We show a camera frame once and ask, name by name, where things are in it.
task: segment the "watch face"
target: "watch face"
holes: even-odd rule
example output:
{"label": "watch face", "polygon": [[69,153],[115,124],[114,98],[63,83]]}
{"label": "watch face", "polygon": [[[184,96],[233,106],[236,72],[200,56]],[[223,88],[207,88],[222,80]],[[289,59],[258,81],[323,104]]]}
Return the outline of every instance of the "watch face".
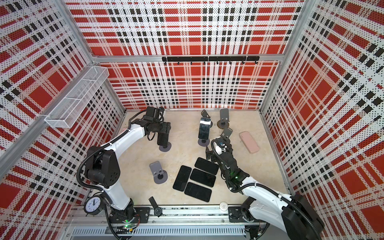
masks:
{"label": "watch face", "polygon": [[87,212],[94,212],[101,204],[101,199],[99,197],[90,198],[85,204],[85,210]]}
{"label": "watch face", "polygon": [[153,213],[155,216],[160,216],[163,213],[163,210],[161,207],[157,207],[153,210]]}

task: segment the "black smartphone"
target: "black smartphone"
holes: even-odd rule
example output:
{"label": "black smartphone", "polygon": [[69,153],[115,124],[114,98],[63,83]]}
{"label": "black smartphone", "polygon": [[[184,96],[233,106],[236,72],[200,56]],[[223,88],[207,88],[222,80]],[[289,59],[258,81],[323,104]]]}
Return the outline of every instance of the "black smartphone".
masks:
{"label": "black smartphone", "polygon": [[201,118],[200,128],[199,128],[199,139],[208,140],[210,128],[211,128],[211,119]]}
{"label": "black smartphone", "polygon": [[173,189],[183,192],[187,186],[187,181],[191,171],[192,168],[182,165],[176,176],[175,182],[173,183]]}
{"label": "black smartphone", "polygon": [[202,187],[200,185],[189,182],[185,188],[186,195],[200,199],[205,202],[209,202],[211,198],[212,190]]}
{"label": "black smartphone", "polygon": [[210,161],[205,160],[204,158],[197,158],[195,167],[203,171],[209,172],[210,174],[216,175],[218,171],[218,165]]}
{"label": "black smartphone", "polygon": [[216,181],[216,176],[213,176],[210,173],[203,172],[196,168],[193,169],[191,174],[191,180],[199,182],[205,186],[213,187]]}

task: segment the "pink phone case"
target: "pink phone case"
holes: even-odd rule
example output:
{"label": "pink phone case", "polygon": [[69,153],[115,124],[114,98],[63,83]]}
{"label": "pink phone case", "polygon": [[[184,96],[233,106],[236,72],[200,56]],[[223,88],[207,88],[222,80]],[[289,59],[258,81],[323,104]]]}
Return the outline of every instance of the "pink phone case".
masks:
{"label": "pink phone case", "polygon": [[239,136],[245,147],[248,149],[249,153],[255,153],[260,150],[256,141],[253,139],[249,132],[241,132]]}

